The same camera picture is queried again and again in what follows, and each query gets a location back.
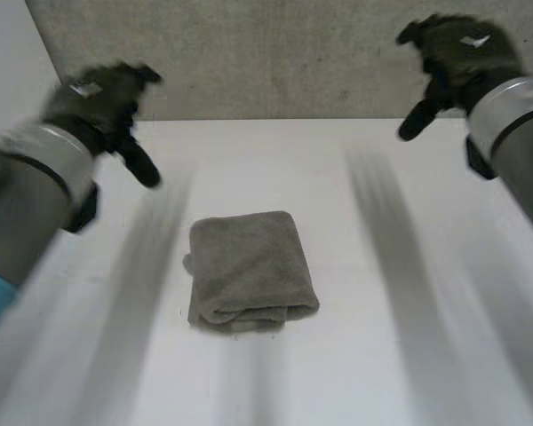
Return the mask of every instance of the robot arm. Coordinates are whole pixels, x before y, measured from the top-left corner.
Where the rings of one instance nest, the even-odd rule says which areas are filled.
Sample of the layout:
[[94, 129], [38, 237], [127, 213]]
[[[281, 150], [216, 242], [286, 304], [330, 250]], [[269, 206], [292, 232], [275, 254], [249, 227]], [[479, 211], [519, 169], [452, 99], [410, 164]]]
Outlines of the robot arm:
[[148, 67], [89, 70], [59, 87], [38, 121], [0, 140], [0, 315], [56, 232], [78, 231], [94, 218], [100, 154], [120, 154], [145, 186], [159, 183], [130, 133], [139, 96], [159, 81]]
[[413, 43], [431, 76], [399, 136], [411, 140], [442, 110], [463, 109], [469, 165], [486, 179], [501, 177], [533, 224], [533, 77], [505, 32], [468, 16], [433, 15], [409, 24], [397, 42]]

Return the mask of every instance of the black glove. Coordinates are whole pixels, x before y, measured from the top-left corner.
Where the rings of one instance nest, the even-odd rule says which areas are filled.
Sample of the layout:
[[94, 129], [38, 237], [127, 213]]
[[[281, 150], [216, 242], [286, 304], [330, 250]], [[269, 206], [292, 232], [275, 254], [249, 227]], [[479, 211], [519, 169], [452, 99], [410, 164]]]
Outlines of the black glove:
[[499, 84], [524, 76], [504, 30], [488, 21], [433, 15], [411, 22], [397, 37], [398, 44], [410, 42], [431, 81], [399, 129], [404, 140], [418, 136], [441, 111], [458, 107], [470, 114]]
[[119, 64], [88, 69], [53, 93], [41, 119], [71, 133], [93, 156], [120, 154], [136, 179], [153, 187], [160, 182], [160, 174], [131, 135], [131, 127], [147, 84], [161, 80], [148, 66]]

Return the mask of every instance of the white table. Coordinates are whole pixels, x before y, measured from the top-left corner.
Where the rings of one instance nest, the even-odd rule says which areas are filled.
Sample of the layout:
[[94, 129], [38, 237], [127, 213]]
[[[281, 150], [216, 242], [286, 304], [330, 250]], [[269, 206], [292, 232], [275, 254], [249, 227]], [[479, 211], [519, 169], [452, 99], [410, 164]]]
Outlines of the white table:
[[[166, 185], [103, 162], [99, 221], [0, 329], [0, 425], [533, 425], [533, 231], [466, 169], [461, 121], [398, 123], [142, 123]], [[189, 226], [278, 209], [320, 311], [190, 327]]]

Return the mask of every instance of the microfiber towel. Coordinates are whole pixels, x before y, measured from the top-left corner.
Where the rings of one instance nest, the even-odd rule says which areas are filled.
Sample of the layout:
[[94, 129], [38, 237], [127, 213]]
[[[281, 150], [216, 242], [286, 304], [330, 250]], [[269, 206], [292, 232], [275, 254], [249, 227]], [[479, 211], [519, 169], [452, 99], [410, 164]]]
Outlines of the microfiber towel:
[[298, 230], [284, 211], [200, 220], [189, 243], [192, 324], [282, 324], [320, 307]]

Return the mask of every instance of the concrete wall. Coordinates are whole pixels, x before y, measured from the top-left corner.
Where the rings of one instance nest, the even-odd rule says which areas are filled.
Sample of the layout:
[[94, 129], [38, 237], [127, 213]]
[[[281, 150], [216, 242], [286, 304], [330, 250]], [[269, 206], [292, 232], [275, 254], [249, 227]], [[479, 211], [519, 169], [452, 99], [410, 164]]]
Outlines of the concrete wall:
[[0, 131], [37, 115], [58, 82], [23, 0], [0, 0]]
[[433, 12], [510, 31], [533, 71], [533, 0], [27, 0], [60, 75], [144, 60], [156, 120], [400, 117], [425, 87], [394, 39]]

